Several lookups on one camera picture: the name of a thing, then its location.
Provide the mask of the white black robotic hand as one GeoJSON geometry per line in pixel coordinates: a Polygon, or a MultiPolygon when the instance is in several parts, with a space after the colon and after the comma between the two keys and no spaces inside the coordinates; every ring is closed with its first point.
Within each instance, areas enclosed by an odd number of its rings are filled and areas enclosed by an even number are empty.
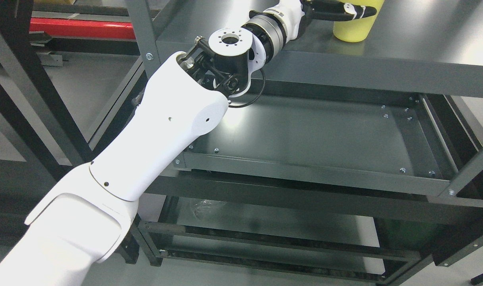
{"type": "Polygon", "coordinates": [[[274,6],[283,13],[286,41],[299,38],[314,19],[345,22],[376,16],[378,8],[337,0],[280,0],[274,6]]]}

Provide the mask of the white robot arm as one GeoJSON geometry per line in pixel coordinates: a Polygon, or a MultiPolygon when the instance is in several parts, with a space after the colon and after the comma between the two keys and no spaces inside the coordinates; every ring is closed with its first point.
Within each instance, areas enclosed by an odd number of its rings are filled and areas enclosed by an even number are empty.
{"type": "Polygon", "coordinates": [[[80,286],[121,244],[150,184],[219,124],[227,98],[194,81],[178,63],[183,56],[161,64],[119,135],[31,210],[27,232],[0,262],[0,286],[80,286]]]}

